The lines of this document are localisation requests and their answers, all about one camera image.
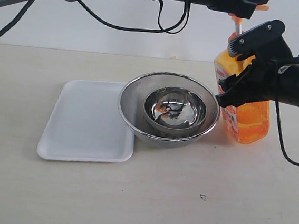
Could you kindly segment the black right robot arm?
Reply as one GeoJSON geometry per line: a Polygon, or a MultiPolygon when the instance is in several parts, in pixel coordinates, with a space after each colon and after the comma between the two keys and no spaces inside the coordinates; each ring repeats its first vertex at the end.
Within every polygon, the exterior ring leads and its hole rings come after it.
{"type": "Polygon", "coordinates": [[[223,92],[216,100],[222,108],[269,100],[299,107],[299,56],[292,54],[282,37],[284,32],[284,23],[272,20],[229,42],[231,57],[253,60],[240,74],[218,82],[223,92]]]}

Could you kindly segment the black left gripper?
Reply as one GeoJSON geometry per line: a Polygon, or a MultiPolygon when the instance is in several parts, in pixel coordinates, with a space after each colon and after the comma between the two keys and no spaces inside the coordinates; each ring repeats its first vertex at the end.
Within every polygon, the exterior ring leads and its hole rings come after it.
{"type": "Polygon", "coordinates": [[[206,0],[205,5],[213,11],[250,19],[258,5],[266,5],[268,2],[269,0],[206,0]]]}

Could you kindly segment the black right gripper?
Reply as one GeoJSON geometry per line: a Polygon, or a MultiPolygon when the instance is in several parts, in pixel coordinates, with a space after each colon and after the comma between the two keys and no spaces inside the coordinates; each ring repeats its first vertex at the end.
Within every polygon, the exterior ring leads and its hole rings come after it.
{"type": "MultiPolygon", "coordinates": [[[[244,33],[237,34],[228,44],[230,57],[247,59],[285,32],[281,20],[263,22],[244,33]]],[[[216,95],[221,107],[239,107],[246,103],[276,101],[299,104],[299,56],[292,57],[284,42],[277,44],[281,57],[254,59],[239,75],[218,81],[222,93],[216,95]]]]}

